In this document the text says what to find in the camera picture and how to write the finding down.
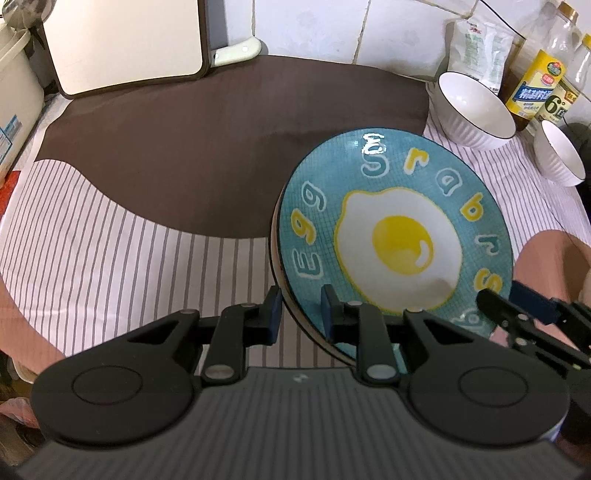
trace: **bowl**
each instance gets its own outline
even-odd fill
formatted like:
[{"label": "bowl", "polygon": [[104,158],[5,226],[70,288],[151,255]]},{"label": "bowl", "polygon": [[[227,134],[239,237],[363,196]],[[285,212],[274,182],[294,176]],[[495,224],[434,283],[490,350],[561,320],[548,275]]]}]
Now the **bowl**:
[{"label": "bowl", "polygon": [[515,136],[515,122],[500,98],[468,75],[441,74],[431,101],[443,131],[458,145],[495,150]]},{"label": "bowl", "polygon": [[585,167],[568,137],[548,120],[542,120],[534,135],[535,164],[550,181],[574,187],[585,179]]},{"label": "bowl", "polygon": [[320,290],[386,314],[423,308],[488,337],[476,293],[511,288],[513,256],[499,207],[461,159],[394,129],[345,132],[294,170],[275,207],[271,266],[293,318],[329,353]]}]

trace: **wall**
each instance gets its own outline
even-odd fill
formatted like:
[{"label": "wall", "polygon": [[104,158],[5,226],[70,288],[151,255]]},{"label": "wall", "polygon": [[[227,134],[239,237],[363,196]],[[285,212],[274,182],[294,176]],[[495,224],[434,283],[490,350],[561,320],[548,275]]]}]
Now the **wall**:
[{"label": "wall", "polygon": [[[432,79],[447,67],[453,22],[482,18],[527,35],[548,0],[208,0],[212,48],[255,35],[265,53],[356,63]],[[557,4],[558,0],[549,0]],[[570,0],[591,33],[590,0]],[[515,45],[523,39],[515,36]],[[591,124],[591,79],[569,124]]]}]

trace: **striped tablecloth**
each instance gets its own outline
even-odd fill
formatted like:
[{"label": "striped tablecloth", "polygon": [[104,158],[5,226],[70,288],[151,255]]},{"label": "striped tablecloth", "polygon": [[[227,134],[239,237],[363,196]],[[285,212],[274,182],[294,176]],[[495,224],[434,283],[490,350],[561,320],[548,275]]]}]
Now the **striped tablecloth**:
[{"label": "striped tablecloth", "polygon": [[[111,201],[69,164],[33,162],[47,125],[67,104],[58,97],[47,109],[17,164],[22,174],[0,225],[0,272],[34,328],[72,355],[182,308],[211,316],[233,303],[262,301],[273,284],[267,238],[216,238],[167,228]],[[434,115],[424,136],[484,181],[501,207],[515,258],[530,238],[548,229],[591,245],[576,189],[540,176],[525,137],[496,151],[472,151],[450,142]],[[338,363],[287,312],[278,342],[252,347],[248,362]]]}]

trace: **yellow bottle label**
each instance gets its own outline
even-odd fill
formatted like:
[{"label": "yellow bottle label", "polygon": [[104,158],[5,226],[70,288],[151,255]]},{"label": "yellow bottle label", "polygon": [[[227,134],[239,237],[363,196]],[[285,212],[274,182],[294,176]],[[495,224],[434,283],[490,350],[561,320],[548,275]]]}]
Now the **yellow bottle label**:
[{"label": "yellow bottle label", "polygon": [[506,107],[511,113],[531,120],[552,95],[565,73],[566,67],[560,60],[540,50],[505,104]]},{"label": "yellow bottle label", "polygon": [[557,125],[580,94],[567,79],[563,78],[535,117],[540,122],[549,120]]}]

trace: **plate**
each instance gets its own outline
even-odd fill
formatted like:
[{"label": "plate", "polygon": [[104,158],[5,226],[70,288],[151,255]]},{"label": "plate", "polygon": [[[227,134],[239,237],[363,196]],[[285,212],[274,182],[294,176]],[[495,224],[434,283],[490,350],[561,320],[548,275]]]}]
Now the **plate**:
[{"label": "plate", "polygon": [[[275,208],[271,259],[295,319],[331,353],[320,289],[384,313],[422,308],[484,337],[476,293],[509,296],[513,254],[496,201],[438,144],[408,132],[345,132],[294,170]],[[338,344],[338,357],[355,357]]]}]

